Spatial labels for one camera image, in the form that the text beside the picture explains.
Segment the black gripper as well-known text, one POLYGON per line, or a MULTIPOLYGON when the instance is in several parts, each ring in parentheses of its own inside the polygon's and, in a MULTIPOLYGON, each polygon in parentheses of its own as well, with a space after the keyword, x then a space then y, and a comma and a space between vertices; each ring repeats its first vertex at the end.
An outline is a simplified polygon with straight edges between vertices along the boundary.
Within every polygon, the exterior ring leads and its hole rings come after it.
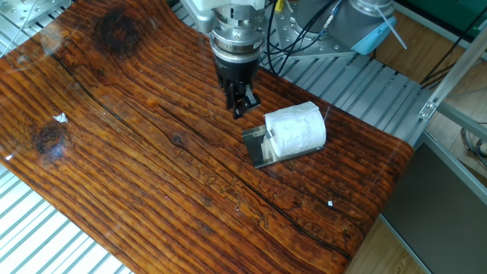
POLYGON ((259 68, 259 60, 250 62, 228 62, 220 57, 214 58, 215 69, 220 87, 226 97, 226 108, 234 110, 233 118, 239 119, 246 113, 260 106, 261 100, 258 94, 252 91, 250 86, 259 68), (235 92, 236 84, 242 84, 235 92))

